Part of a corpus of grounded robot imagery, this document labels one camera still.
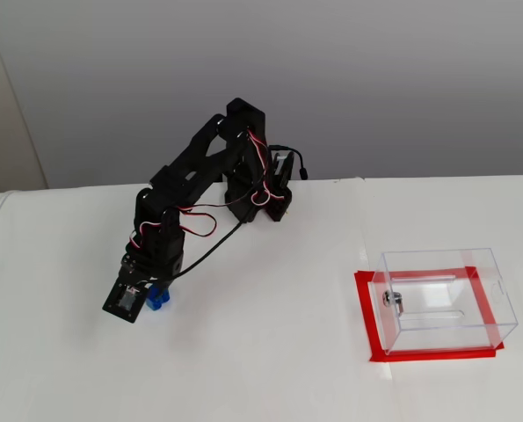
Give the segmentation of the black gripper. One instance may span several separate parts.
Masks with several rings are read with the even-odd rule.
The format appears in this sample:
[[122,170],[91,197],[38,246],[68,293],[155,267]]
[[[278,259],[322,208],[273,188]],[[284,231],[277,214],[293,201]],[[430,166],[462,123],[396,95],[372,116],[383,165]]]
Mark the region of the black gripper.
[[129,238],[122,258],[122,272],[131,281],[154,281],[153,294],[169,289],[183,261],[185,233],[178,226],[140,224]]

